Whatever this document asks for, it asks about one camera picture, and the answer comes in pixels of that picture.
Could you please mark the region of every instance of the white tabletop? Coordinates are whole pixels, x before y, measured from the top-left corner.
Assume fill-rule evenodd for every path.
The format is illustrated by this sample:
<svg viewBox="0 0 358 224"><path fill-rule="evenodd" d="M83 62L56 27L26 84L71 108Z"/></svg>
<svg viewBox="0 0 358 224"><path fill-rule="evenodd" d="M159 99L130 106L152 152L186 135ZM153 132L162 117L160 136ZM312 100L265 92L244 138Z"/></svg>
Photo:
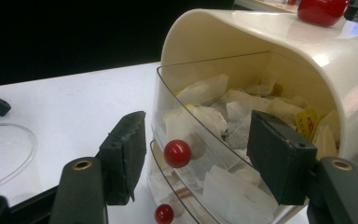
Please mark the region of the white tabletop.
<svg viewBox="0 0 358 224"><path fill-rule="evenodd" d="M107 134L127 114L146 112L146 142L152 140L151 115L158 65L148 63L0 86L0 98L12 106L0 117L0 123L19 124L36 137L34 161L40 191L59 183L67 162L95 156ZM135 189L135 202L108 206L109 223L155 223L156 205L146 183L149 159L147 155ZM304 212L290 220L290 223L307 222Z"/></svg>

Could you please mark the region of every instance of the white container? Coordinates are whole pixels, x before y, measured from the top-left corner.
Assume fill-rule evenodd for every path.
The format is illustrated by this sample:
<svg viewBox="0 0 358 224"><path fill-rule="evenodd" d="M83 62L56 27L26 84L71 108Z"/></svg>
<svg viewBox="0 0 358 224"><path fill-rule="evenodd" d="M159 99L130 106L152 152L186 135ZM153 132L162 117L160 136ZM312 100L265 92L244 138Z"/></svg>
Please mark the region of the white container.
<svg viewBox="0 0 358 224"><path fill-rule="evenodd" d="M225 74L226 90L246 90L257 85L260 74L278 74L282 96L301 96L320 115L337 111L338 156L358 160L358 23L342 19L325 28L300 21L296 14L192 10L168 33L161 64L152 122L156 147L164 148L172 140L166 122L175 110L182 109L199 124L191 132L206 149L175 172L218 222L231 222L239 212L215 211L215 206L203 201L205 175L214 165L234 173L233 169L247 163L176 98L194 83ZM167 168L163 160L157 163L161 170ZM281 222L295 211L297 207L281 205L268 221Z"/></svg>

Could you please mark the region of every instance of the yellow tea bag tag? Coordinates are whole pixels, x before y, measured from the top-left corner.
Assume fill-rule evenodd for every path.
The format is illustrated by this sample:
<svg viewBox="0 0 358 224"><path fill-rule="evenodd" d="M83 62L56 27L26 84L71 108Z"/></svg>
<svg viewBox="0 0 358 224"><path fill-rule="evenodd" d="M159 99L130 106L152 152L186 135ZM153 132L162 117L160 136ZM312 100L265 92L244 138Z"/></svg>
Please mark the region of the yellow tea bag tag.
<svg viewBox="0 0 358 224"><path fill-rule="evenodd" d="M272 92L270 96L282 96L283 86L281 84L275 83L272 87Z"/></svg>
<svg viewBox="0 0 358 224"><path fill-rule="evenodd" d="M314 109L307 109L296 115L297 131L309 141L312 141L317 125L318 115Z"/></svg>

